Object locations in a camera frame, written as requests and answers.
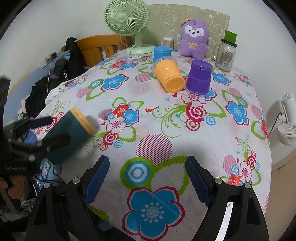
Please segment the black jar lid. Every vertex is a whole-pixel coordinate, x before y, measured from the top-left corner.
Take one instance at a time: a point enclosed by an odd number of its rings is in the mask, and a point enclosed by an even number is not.
[[[231,46],[233,46],[233,47],[237,47],[237,44],[234,44],[234,43],[231,43],[231,42],[229,42],[229,41],[227,41],[227,40],[225,40],[225,39],[221,39],[221,42],[223,42],[223,43],[226,43],[226,44],[228,44],[228,45],[231,45]]]

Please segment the blue gripper pad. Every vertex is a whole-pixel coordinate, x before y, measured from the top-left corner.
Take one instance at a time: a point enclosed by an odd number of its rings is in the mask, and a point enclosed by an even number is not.
[[[185,169],[199,200],[209,207],[212,204],[210,189],[189,157],[186,158]]]
[[[105,157],[99,168],[86,186],[84,204],[88,206],[94,202],[110,168],[109,158]]]

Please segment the chair backrest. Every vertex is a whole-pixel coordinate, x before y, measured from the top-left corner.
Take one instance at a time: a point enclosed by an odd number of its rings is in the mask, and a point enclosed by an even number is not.
[[[130,36],[121,36],[121,40],[124,44],[131,45]],[[84,56],[87,67],[92,68],[104,60],[100,48],[103,48],[107,58],[116,53],[116,45],[119,46],[120,50],[126,48],[121,40],[119,35],[111,34],[90,36],[77,40],[76,43]]]

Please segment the floral tablecloth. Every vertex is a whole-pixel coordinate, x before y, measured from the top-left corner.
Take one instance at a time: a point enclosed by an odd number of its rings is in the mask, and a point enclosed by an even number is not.
[[[192,59],[179,52],[172,57],[186,80]],[[62,178],[81,177],[101,155],[108,156],[110,170],[90,208],[135,240],[188,241],[196,233],[207,207],[185,172],[189,155],[228,184],[251,183],[265,212],[271,152],[252,81],[214,67],[206,96],[169,94],[152,74],[152,54],[143,59],[115,54],[61,84],[40,113],[54,121],[34,130],[38,139],[73,107],[96,128],[62,164]]]

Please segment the power outlet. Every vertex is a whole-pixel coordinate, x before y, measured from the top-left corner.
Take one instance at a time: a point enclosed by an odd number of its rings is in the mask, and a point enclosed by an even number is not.
[[[55,58],[57,58],[57,53],[54,52],[52,54],[49,54],[46,58],[45,58],[45,61],[46,61],[46,64],[49,64],[50,62],[52,62]]]

